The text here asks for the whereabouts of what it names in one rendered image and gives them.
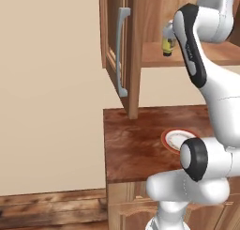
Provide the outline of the wooden base cabinet door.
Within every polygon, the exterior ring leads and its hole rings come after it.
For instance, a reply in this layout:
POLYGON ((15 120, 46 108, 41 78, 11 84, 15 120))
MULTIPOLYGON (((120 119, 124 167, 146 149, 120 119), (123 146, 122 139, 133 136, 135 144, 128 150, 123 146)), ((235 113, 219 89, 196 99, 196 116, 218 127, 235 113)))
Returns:
MULTIPOLYGON (((215 230, 223 206, 187 206, 184 222, 190 230, 215 230)), ((120 214, 120 230, 144 230, 157 213, 157 205, 135 207, 120 214)))

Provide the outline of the wooden wall cupboard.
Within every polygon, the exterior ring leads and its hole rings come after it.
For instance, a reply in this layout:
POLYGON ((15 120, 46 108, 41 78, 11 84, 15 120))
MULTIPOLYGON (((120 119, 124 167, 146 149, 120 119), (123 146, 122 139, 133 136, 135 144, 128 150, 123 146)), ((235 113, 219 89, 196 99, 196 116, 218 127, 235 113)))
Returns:
MULTIPOLYGON (((171 56, 164 56, 162 44, 163 27, 173 18, 176 10, 186 3, 194 4, 197 0, 146 0, 145 20, 143 27, 142 66, 153 67, 182 67, 184 61, 179 45, 173 48, 171 56)), ((206 56, 221 66, 240 65, 240 0, 234 0, 233 13, 235 28, 232 35, 223 43, 202 43, 206 56)))

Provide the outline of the white plate with red rim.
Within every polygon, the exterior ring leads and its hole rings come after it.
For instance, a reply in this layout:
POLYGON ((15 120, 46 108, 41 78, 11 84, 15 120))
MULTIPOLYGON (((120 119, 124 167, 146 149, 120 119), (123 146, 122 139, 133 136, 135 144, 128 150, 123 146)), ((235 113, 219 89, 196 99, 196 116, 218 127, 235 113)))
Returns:
POLYGON ((165 148, 179 155, 181 145, 190 138, 198 137, 198 134, 186 129, 166 129, 161 133, 160 140, 165 148))

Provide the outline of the yellow condiment bottle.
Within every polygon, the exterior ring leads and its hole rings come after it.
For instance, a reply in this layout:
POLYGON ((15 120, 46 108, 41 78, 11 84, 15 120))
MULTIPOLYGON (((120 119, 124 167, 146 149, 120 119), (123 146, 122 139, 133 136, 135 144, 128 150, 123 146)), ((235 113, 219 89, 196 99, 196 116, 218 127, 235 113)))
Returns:
POLYGON ((171 56, 176 37, 173 32, 173 21, 169 21, 162 30, 162 51, 164 56, 171 56))

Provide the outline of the wooden cupboard door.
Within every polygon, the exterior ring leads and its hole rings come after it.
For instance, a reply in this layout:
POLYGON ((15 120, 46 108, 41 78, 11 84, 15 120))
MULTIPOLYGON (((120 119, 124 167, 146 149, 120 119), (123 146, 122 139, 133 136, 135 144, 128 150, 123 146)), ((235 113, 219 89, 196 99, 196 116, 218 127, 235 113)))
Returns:
POLYGON ((118 95, 130 119, 138 117, 145 1, 99 0, 102 67, 107 70, 117 95, 115 50, 118 9, 131 9, 123 22, 120 41, 120 79, 127 96, 120 98, 118 95))

